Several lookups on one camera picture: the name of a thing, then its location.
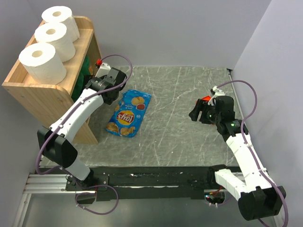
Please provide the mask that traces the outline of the green roll front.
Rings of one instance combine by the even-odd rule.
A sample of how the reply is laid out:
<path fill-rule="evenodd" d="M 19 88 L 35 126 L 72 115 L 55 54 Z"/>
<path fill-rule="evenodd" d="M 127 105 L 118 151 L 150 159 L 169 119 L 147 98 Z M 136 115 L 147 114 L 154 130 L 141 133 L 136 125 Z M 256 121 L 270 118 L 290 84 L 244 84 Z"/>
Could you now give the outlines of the green roll front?
<path fill-rule="evenodd" d="M 84 61 L 83 61 L 83 64 L 82 64 L 80 72 L 83 75 L 93 75 L 93 73 L 94 73 L 93 72 L 93 68 L 91 66 L 91 63 L 89 61 L 89 57 L 87 55 L 84 58 Z"/>

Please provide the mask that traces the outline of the green roll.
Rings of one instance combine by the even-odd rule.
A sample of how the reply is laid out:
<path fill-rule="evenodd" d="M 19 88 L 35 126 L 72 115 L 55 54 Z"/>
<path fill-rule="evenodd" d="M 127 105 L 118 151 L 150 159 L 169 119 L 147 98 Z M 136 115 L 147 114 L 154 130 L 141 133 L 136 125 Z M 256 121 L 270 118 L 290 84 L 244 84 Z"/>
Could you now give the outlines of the green roll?
<path fill-rule="evenodd" d="M 93 75 L 93 73 L 94 73 L 93 72 L 93 68 L 91 66 L 91 63 L 89 61 L 89 57 L 87 55 L 84 58 L 84 61 L 83 61 L 83 64 L 82 64 L 80 72 L 83 75 Z"/>
<path fill-rule="evenodd" d="M 80 97 L 80 95 L 81 95 L 83 89 L 85 88 L 86 84 L 88 83 L 89 79 L 90 79 L 89 75 L 80 74 L 78 76 L 74 90 L 71 95 L 71 98 L 74 102 L 76 102 L 77 99 Z"/>

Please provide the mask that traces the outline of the white paper towel roll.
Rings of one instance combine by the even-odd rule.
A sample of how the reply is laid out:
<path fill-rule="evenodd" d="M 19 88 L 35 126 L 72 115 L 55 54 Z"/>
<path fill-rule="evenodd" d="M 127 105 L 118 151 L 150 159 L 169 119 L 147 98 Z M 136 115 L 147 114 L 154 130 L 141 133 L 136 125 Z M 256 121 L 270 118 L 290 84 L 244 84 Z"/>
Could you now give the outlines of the white paper towel roll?
<path fill-rule="evenodd" d="M 72 42 L 80 38 L 78 26 L 72 10 L 69 7 L 53 6 L 46 9 L 41 16 L 46 23 L 58 22 L 65 24 L 67 27 L 67 33 L 69 34 Z"/>
<path fill-rule="evenodd" d="M 67 26 L 63 23 L 45 23 L 35 30 L 34 37 L 38 43 L 54 46 L 62 62 L 69 61 L 76 53 Z"/>
<path fill-rule="evenodd" d="M 39 84 L 56 85 L 66 77 L 67 70 L 51 44 L 32 44 L 20 52 L 18 59 Z"/>

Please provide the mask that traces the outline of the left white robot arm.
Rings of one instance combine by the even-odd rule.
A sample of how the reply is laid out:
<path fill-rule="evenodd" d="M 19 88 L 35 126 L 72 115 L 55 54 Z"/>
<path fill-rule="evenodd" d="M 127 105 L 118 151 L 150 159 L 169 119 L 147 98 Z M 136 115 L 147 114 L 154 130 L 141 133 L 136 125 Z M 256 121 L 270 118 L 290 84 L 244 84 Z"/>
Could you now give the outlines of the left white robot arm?
<path fill-rule="evenodd" d="M 79 158 L 72 142 L 79 129 L 90 115 L 103 104 L 112 104 L 124 88 L 128 77 L 116 68 L 111 68 L 106 75 L 91 77 L 80 97 L 50 127 L 42 127 L 37 132 L 40 151 L 36 160 L 46 157 L 75 178 L 82 187 L 94 184 L 94 173 Z"/>

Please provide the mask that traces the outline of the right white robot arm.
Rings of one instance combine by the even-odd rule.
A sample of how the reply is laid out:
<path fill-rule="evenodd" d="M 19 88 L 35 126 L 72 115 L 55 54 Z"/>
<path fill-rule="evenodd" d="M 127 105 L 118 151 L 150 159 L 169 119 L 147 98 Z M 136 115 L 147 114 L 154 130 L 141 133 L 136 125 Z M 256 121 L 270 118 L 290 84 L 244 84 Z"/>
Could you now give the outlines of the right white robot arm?
<path fill-rule="evenodd" d="M 238 202 L 245 220 L 261 219 L 279 214 L 286 192 L 283 186 L 276 186 L 251 144 L 250 135 L 241 119 L 235 118 L 234 99 L 206 96 L 196 101 L 189 113 L 192 121 L 213 124 L 224 142 L 233 152 L 241 173 L 240 180 L 225 165 L 212 166 L 207 181 L 211 187 L 221 186 Z"/>

